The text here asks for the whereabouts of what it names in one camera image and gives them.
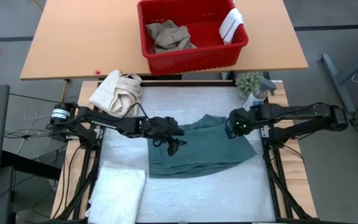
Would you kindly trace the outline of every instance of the red basket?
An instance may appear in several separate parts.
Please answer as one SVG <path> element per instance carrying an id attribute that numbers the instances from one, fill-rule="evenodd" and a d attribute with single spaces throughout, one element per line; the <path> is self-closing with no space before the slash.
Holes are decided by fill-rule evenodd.
<path id="1" fill-rule="evenodd" d="M 168 75 L 234 65 L 248 36 L 240 25 L 232 44 L 224 45 L 219 28 L 231 9 L 232 0 L 143 0 L 138 3 L 142 53 L 153 75 Z M 187 26 L 190 41 L 197 49 L 154 54 L 154 41 L 146 25 L 172 20 Z"/>

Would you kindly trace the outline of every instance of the beige cloth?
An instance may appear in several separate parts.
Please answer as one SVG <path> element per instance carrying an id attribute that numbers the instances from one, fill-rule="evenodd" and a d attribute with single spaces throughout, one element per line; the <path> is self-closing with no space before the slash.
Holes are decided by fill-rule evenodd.
<path id="1" fill-rule="evenodd" d="M 146 25 L 146 28 L 149 36 L 154 40 L 156 54 L 197 48 L 190 42 L 191 36 L 187 27 L 178 27 L 171 20 L 162 24 L 152 23 Z"/>
<path id="2" fill-rule="evenodd" d="M 129 107 L 134 103 L 140 103 L 141 82 L 142 79 L 134 73 L 123 75 L 119 70 L 114 70 L 100 84 L 89 101 L 108 114 L 122 118 Z M 136 105 L 128 112 L 127 116 L 136 116 L 137 110 L 138 106 Z"/>

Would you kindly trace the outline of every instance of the green cloth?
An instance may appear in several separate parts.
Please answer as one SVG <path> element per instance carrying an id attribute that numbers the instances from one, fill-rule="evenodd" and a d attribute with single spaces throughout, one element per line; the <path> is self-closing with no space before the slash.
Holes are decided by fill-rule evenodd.
<path id="1" fill-rule="evenodd" d="M 168 144 L 149 145 L 149 176 L 163 178 L 199 177 L 232 168 L 256 155 L 245 137 L 229 139 L 224 130 L 225 117 L 206 114 L 201 120 L 180 126 L 180 140 L 187 142 L 170 157 Z"/>

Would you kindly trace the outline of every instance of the white plastic sheet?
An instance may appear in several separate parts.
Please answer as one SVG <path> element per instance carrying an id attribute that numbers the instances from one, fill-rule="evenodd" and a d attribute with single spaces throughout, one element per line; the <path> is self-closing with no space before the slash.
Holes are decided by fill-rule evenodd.
<path id="1" fill-rule="evenodd" d="M 227 117 L 243 104 L 234 87 L 145 87 L 142 97 L 149 117 L 172 116 L 179 125 L 193 123 L 204 114 Z M 147 178 L 137 222 L 274 221 L 259 130 L 246 138 L 257 155 L 232 169 L 188 179 Z M 107 130 L 100 164 L 105 161 L 148 170 L 147 140 Z"/>

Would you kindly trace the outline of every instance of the metal table leg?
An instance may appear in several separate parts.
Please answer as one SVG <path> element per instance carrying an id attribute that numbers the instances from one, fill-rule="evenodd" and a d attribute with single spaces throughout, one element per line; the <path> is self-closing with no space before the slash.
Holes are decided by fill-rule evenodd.
<path id="1" fill-rule="evenodd" d="M 52 180 L 59 180 L 61 169 L 27 159 L 11 152 L 2 151 L 1 167 L 13 166 L 15 170 L 45 177 Z"/>
<path id="2" fill-rule="evenodd" d="M 329 76 L 331 77 L 337 91 L 339 92 L 339 95 L 341 96 L 347 112 L 353 113 L 355 111 L 354 105 L 349 96 L 349 92 L 345 87 L 345 82 L 351 79 L 352 76 L 358 72 L 358 58 L 348 69 L 341 70 L 340 72 L 336 69 L 328 54 L 322 54 L 321 60 L 324 62 L 329 72 Z"/>

